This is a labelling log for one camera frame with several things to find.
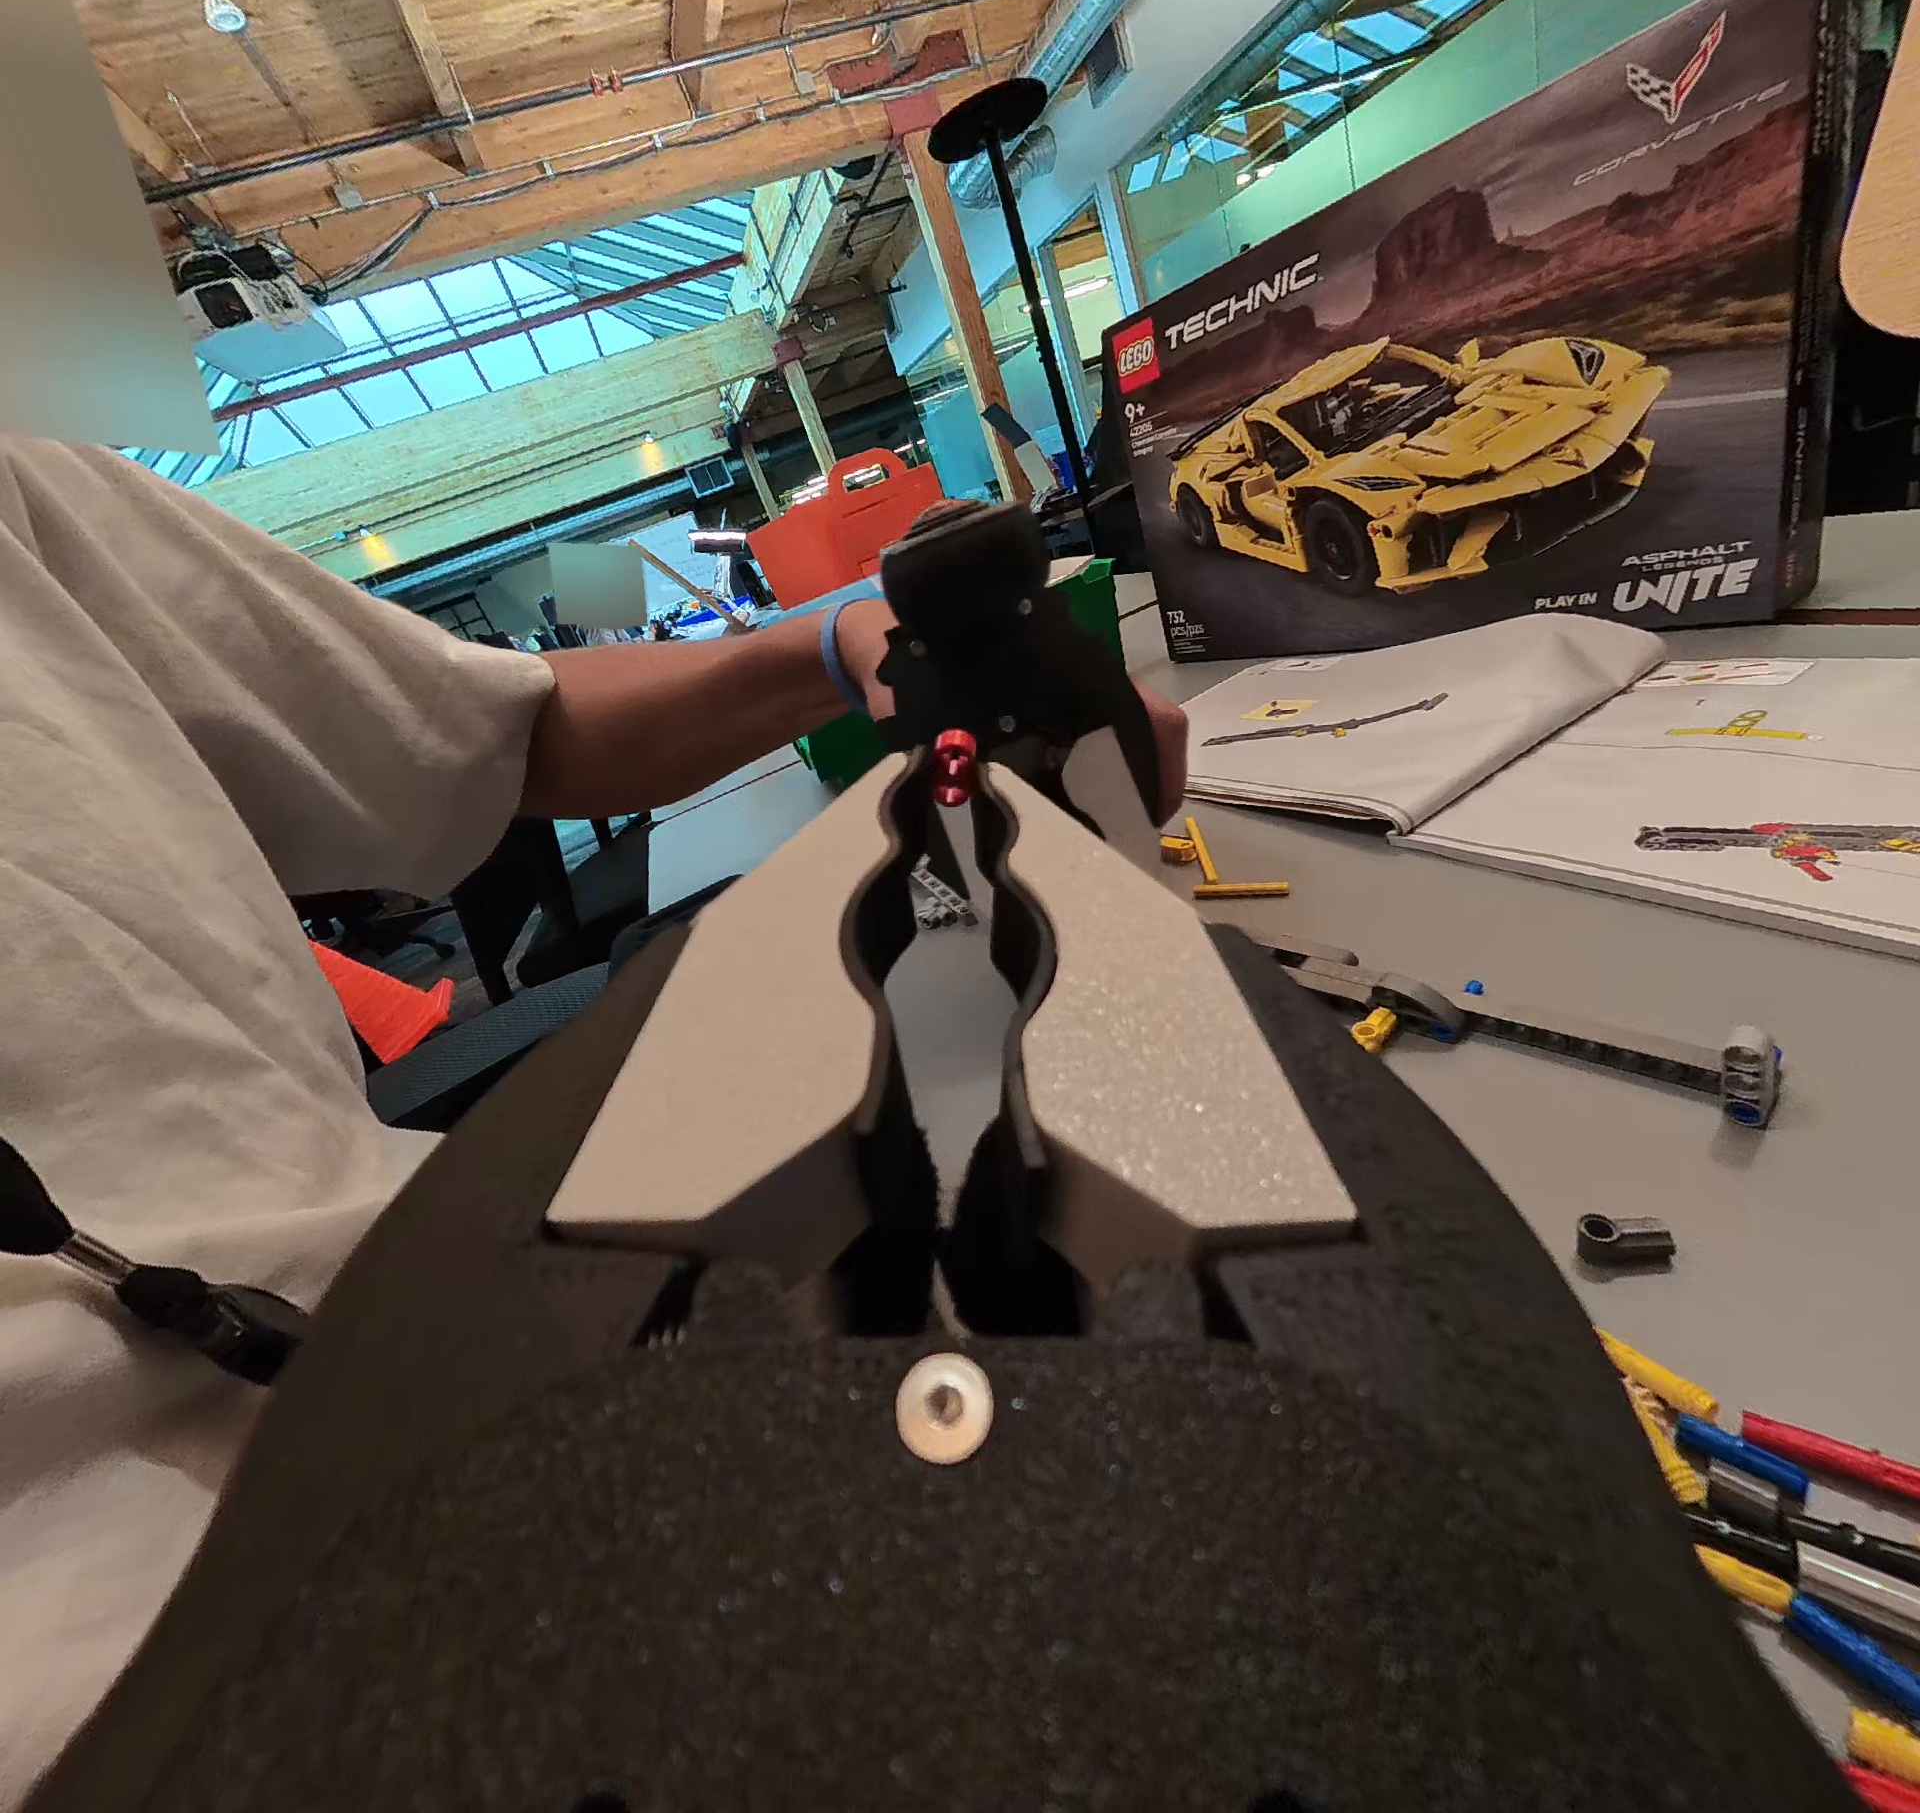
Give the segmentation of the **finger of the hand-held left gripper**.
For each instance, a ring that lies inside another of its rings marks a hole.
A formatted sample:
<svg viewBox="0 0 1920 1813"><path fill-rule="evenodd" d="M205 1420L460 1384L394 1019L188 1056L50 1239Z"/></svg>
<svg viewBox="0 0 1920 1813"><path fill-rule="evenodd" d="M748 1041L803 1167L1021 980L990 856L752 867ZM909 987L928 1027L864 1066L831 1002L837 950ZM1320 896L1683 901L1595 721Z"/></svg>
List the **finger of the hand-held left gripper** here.
<svg viewBox="0 0 1920 1813"><path fill-rule="evenodd" d="M1162 832L1112 726L1083 734L1069 748L1048 748L1040 790L1117 858L1149 879L1162 873Z"/></svg>

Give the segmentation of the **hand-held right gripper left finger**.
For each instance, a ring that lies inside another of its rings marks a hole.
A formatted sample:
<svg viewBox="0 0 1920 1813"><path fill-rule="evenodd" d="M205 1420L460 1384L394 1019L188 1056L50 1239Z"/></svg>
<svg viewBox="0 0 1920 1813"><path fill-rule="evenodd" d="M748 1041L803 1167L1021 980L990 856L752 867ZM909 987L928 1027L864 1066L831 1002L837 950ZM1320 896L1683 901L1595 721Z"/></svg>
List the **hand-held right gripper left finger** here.
<svg viewBox="0 0 1920 1813"><path fill-rule="evenodd" d="M917 772L887 755L697 916L548 1203L557 1239L831 1267L867 1231Z"/></svg>

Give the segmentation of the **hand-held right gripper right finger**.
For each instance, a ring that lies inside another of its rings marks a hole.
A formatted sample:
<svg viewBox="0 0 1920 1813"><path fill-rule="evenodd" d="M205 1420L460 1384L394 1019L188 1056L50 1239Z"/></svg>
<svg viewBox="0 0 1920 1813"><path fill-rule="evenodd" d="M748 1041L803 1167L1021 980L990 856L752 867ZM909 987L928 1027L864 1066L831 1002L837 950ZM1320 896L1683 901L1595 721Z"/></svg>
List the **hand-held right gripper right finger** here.
<svg viewBox="0 0 1920 1813"><path fill-rule="evenodd" d="M1010 767L978 769L973 822L1014 995L1019 1231L1083 1282L1353 1239L1357 1200L1203 920Z"/></svg>

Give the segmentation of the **person's left forearm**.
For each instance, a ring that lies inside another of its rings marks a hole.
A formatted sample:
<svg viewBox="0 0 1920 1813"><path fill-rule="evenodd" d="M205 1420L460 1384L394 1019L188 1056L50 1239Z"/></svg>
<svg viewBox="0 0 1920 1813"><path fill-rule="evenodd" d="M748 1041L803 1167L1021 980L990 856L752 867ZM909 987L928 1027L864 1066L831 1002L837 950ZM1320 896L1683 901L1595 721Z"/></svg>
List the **person's left forearm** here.
<svg viewBox="0 0 1920 1813"><path fill-rule="evenodd" d="M847 712L820 660L821 614L724 641L553 658L526 745L520 818L637 814Z"/></svg>

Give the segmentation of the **blue wristband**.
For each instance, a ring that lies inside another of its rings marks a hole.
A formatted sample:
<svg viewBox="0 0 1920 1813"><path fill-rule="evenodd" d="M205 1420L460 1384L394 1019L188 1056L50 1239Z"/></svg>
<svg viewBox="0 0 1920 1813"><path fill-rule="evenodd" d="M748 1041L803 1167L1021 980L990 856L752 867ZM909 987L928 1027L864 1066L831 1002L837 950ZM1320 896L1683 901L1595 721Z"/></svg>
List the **blue wristband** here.
<svg viewBox="0 0 1920 1813"><path fill-rule="evenodd" d="M894 617L884 601L843 601L821 617L820 660L843 709L872 712L877 669L890 645Z"/></svg>

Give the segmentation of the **orange bag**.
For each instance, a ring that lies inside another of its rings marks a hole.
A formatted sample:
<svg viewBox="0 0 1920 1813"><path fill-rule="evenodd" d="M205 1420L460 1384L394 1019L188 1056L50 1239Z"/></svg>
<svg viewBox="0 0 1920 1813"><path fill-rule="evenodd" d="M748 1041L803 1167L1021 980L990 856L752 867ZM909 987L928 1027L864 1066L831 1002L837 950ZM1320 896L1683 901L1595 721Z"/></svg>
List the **orange bag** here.
<svg viewBox="0 0 1920 1813"><path fill-rule="evenodd" d="M837 461L824 487L750 533L758 573L780 608L877 577L881 553L943 499L937 469L890 449Z"/></svg>

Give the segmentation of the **green bin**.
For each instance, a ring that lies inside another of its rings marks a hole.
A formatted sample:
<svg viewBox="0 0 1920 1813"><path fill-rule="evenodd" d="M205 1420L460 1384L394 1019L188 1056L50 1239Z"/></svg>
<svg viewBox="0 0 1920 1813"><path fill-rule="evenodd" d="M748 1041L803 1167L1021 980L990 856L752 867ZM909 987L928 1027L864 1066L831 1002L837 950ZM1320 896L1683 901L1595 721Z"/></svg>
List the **green bin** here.
<svg viewBox="0 0 1920 1813"><path fill-rule="evenodd" d="M1048 592L1067 605L1075 624L1124 661L1122 608L1112 560L1081 556L1054 561ZM877 765L883 741L870 716L843 712L803 734L795 754L821 786L841 792Z"/></svg>

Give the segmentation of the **black pole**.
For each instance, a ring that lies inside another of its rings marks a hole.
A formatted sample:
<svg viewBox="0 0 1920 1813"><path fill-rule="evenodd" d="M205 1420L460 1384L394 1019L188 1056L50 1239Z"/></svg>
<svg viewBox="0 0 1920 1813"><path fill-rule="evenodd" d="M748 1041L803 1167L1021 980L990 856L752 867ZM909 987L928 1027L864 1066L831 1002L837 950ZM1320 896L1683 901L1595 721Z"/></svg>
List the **black pole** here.
<svg viewBox="0 0 1920 1813"><path fill-rule="evenodd" d="M1010 78L952 106L930 130L930 159L941 169L947 198L957 200L955 182L973 190L986 180L988 202L998 210L1016 278L1030 309L1043 384L1055 412L1069 460L1071 499L1087 529L1093 529L1083 421L1079 410L1083 364L1071 333L1067 291L1059 274L1037 261L1019 215L1019 192L1012 148L1032 145L1043 130L1048 89L1037 78Z"/></svg>

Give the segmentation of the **orange traffic cone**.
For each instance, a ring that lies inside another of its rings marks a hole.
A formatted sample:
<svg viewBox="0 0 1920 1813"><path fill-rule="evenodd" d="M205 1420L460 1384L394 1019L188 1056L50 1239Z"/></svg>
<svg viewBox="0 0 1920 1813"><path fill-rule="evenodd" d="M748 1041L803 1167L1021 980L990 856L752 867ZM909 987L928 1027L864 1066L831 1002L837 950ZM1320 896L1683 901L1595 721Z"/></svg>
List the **orange traffic cone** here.
<svg viewBox="0 0 1920 1813"><path fill-rule="evenodd" d="M332 947L316 941L309 947L373 1069L406 1057L445 1027L456 993L451 980L434 987L405 984Z"/></svg>

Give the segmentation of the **open instruction booklet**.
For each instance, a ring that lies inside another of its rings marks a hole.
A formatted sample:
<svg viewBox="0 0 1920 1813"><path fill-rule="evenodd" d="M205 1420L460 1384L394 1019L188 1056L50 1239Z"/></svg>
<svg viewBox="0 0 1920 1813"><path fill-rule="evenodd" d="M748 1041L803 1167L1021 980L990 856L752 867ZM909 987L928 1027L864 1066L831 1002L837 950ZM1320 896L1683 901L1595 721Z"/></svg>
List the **open instruction booklet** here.
<svg viewBox="0 0 1920 1813"><path fill-rule="evenodd" d="M1185 704L1189 794L1405 852L1918 954L1912 660L1673 658L1527 614L1272 660Z"/></svg>

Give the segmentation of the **long grey black beam assembly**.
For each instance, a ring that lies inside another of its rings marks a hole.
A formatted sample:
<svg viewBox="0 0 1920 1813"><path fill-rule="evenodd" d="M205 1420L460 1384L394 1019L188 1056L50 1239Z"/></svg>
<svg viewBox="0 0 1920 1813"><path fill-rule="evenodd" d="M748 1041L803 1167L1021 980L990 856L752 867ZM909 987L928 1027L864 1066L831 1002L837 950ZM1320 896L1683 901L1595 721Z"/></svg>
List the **long grey black beam assembly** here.
<svg viewBox="0 0 1920 1813"><path fill-rule="evenodd" d="M1282 941L1269 952L1298 984L1344 1008L1357 1041L1372 1051L1401 1033L1447 1048L1492 1040L1709 1096L1726 1120L1753 1129L1771 1124L1783 1092L1783 1049L1757 1027L1732 1027L1718 1043L1688 1041L1544 1013L1507 995L1488 995L1481 984L1448 996L1313 941Z"/></svg>

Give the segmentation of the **person's white shirt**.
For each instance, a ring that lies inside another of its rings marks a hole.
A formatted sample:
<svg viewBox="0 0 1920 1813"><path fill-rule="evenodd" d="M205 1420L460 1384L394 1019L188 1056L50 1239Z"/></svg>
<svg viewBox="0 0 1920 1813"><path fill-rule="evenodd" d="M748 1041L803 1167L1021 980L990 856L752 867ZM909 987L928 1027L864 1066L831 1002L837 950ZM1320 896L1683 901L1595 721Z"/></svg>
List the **person's white shirt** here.
<svg viewBox="0 0 1920 1813"><path fill-rule="evenodd" d="M2 628L4 1141L111 1247L315 1306L427 1146L373 1119L293 896L466 877L553 674L13 436ZM2 1321L17 1808L172 1597L254 1395L54 1259L4 1259Z"/></svg>

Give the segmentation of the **heap of small mixed parts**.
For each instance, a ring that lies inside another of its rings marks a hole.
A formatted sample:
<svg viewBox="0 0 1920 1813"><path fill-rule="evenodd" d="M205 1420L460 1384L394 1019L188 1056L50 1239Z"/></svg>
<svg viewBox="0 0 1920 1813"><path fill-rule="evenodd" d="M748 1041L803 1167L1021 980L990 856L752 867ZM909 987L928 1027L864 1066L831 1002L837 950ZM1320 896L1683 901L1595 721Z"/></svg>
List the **heap of small mixed parts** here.
<svg viewBox="0 0 1920 1813"><path fill-rule="evenodd" d="M1916 1498L1916 1466L1755 1413L1726 1428L1701 1384L1608 1332L1595 1342L1714 1584L1860 1699L1842 1783L1865 1808L1916 1808L1916 1541L1811 1509L1819 1480Z"/></svg>

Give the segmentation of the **white ceiling mounted device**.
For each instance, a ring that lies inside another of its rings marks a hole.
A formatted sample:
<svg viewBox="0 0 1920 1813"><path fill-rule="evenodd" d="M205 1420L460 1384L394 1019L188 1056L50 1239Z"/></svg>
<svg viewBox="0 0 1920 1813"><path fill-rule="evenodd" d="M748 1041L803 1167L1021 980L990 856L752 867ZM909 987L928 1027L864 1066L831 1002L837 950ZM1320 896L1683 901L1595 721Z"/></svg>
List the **white ceiling mounted device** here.
<svg viewBox="0 0 1920 1813"><path fill-rule="evenodd" d="M268 245L194 245L168 265L194 353L246 385L350 352Z"/></svg>

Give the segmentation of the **wooden board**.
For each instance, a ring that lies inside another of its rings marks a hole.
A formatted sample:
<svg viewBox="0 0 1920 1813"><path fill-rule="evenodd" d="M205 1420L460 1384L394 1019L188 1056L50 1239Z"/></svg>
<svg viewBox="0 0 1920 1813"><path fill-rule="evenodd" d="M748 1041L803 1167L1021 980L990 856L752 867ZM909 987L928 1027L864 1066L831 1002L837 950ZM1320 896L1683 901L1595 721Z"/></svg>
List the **wooden board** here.
<svg viewBox="0 0 1920 1813"><path fill-rule="evenodd" d="M1841 289L1874 329L1918 338L1918 12L1893 56L1839 252Z"/></svg>

